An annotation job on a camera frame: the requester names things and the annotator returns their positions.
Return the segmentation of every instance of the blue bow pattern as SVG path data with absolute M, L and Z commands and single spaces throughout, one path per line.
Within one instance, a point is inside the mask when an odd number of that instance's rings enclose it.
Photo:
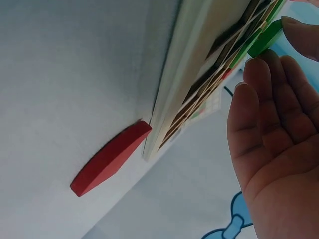
M 242 192 L 231 201 L 231 222 L 223 229 L 216 229 L 205 234 L 202 239 L 236 239 L 242 228 L 253 224 Z

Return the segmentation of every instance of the green wooden block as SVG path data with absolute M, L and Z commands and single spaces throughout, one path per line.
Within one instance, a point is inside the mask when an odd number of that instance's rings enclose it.
M 244 45 L 242 46 L 242 48 L 239 50 L 239 52 L 237 53 L 236 57 L 234 58 L 234 60 L 230 63 L 229 68 L 234 68 L 236 66 L 236 64 L 242 60 L 244 58 L 244 56 L 247 54 L 247 51 L 249 50 L 249 48 L 255 43 L 255 41 L 258 39 L 258 36 L 260 35 L 260 33 L 262 32 L 262 29 L 258 29 L 255 31 L 254 34 L 252 34 L 247 41 L 244 43 Z
M 260 34 L 257 41 L 250 47 L 248 54 L 251 57 L 257 57 L 271 45 L 273 45 L 277 39 L 283 34 L 283 26 L 281 20 L 274 21 L 270 26 Z
M 273 19 L 275 18 L 275 16 L 278 15 L 279 11 L 283 8 L 284 4 L 286 3 L 286 0 L 279 0 L 276 5 L 274 6 L 274 8 L 272 9 L 272 11 L 270 12 L 270 14 L 268 15 L 268 17 L 266 18 L 266 22 L 268 24 L 270 24 Z

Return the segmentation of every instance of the palm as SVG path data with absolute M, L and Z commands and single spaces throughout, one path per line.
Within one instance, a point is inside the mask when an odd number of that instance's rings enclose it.
M 257 233 L 307 238 L 319 227 L 308 222 L 319 224 L 319 97 L 292 58 L 272 51 L 260 58 L 247 63 L 249 85 L 236 89 L 231 105 L 233 165 Z M 300 220 L 303 234 L 295 230 Z

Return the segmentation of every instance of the wooden puzzle board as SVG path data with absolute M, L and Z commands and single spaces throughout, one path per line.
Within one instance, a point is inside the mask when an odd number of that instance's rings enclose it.
M 199 71 L 198 79 L 190 88 L 161 147 L 184 126 L 224 80 L 223 75 L 230 69 L 229 66 L 239 49 L 258 28 L 267 25 L 265 20 L 278 2 L 251 0 L 241 19 L 216 39 Z
M 277 11 L 275 6 L 285 2 L 182 2 L 150 122 L 153 131 L 146 140 L 145 160 L 153 158 L 227 78 L 241 61 L 246 41 L 262 32 Z

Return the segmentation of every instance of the wooden block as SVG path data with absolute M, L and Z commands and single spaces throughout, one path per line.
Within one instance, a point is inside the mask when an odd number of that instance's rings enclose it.
M 165 139 L 163 140 L 162 144 L 160 145 L 160 148 L 162 148 L 177 132 L 178 130 L 180 129 L 180 127 L 176 127 L 173 132 L 170 134 L 170 136 L 168 136 L 168 133 L 167 135 L 165 136 Z
M 262 32 L 261 28 L 258 28 L 257 31 L 254 32 L 244 43 L 244 45 L 240 48 L 239 52 L 236 54 L 234 60 L 230 64 L 229 68 L 234 68 L 237 63 L 239 63 L 247 54 L 249 48 L 256 42 L 258 36 Z
M 281 20 L 274 21 L 250 47 L 250 49 L 248 50 L 248 54 L 251 57 L 259 56 L 271 45 L 273 45 L 282 34 L 283 26 Z
M 205 82 L 209 81 L 211 77 L 213 77 L 216 73 L 216 70 L 218 68 L 214 64 L 212 67 L 208 69 L 208 71 L 205 72 L 204 75 L 202 75 L 189 89 L 187 95 L 186 95 L 186 100 L 192 96 Z
M 213 43 L 212 47 L 210 48 L 210 51 L 207 55 L 207 58 L 210 57 L 211 54 L 213 54 L 219 47 L 221 47 L 223 44 L 228 43 L 231 41 L 236 35 L 243 29 L 245 26 L 245 23 L 239 21 L 233 26 L 231 26 L 227 31 L 222 33 Z
M 272 3 L 272 0 L 264 0 L 256 9 L 254 15 L 259 14 L 263 10 L 267 9 L 267 7 Z
M 267 8 L 267 10 L 265 11 L 265 13 L 263 14 L 261 21 L 264 22 L 266 21 L 266 19 L 268 18 L 268 16 L 270 15 L 270 13 L 272 12 L 272 10 L 274 9 L 274 6 L 276 5 L 276 2 L 273 2 L 272 4 L 270 4 Z
M 270 14 L 266 18 L 266 22 L 270 24 L 272 20 L 278 15 L 280 10 L 283 8 L 284 4 L 286 3 L 285 0 L 278 0 L 277 2 L 274 2 L 274 7 L 271 8 Z
M 73 192 L 81 197 L 113 176 L 151 130 L 152 128 L 146 122 L 140 121 L 114 137 L 75 177 L 70 185 Z
M 225 59 L 227 58 L 229 52 L 231 51 L 231 49 L 234 47 L 238 37 L 239 37 L 239 33 L 236 35 L 236 37 L 233 38 L 233 40 L 231 40 L 223 49 L 223 51 L 220 53 L 218 59 L 216 60 L 214 66 L 216 69 L 218 69 L 221 64 L 225 61 Z
M 187 113 L 188 109 L 194 104 L 194 102 L 196 102 L 198 99 L 197 96 L 193 97 L 187 104 L 185 104 L 185 106 L 180 109 L 180 111 L 177 113 L 177 115 L 175 116 L 173 123 L 171 124 L 171 128 L 176 124 L 176 122 Z
M 228 60 L 225 62 L 224 68 L 227 69 L 229 68 L 230 64 L 232 63 L 232 61 L 235 59 L 236 54 L 239 52 L 240 49 L 238 49 L 237 51 L 234 52 L 233 55 L 231 55 Z
M 232 72 L 231 68 L 228 68 L 227 71 L 225 71 L 224 75 L 221 77 L 223 80 L 226 79 Z
M 188 118 L 187 116 L 183 116 L 183 117 L 180 119 L 180 122 L 178 122 L 178 124 L 174 125 L 174 127 L 172 127 L 171 129 L 169 129 L 169 131 L 167 132 L 167 134 L 166 134 L 166 136 L 165 136 L 163 142 L 167 142 L 167 141 L 174 135 L 174 133 L 176 133 L 177 130 L 180 129 L 180 128 L 183 126 L 183 124 L 184 124 L 184 122 L 185 122 L 185 120 L 186 120 L 187 118 Z
M 267 23 L 266 21 L 264 21 L 264 22 L 261 24 L 260 28 L 261 28 L 261 30 L 264 32 L 264 31 L 267 29 L 267 26 L 268 26 L 268 23 Z
M 251 0 L 243 16 L 241 17 L 240 21 L 246 24 L 252 18 L 258 5 L 259 5 L 259 0 Z

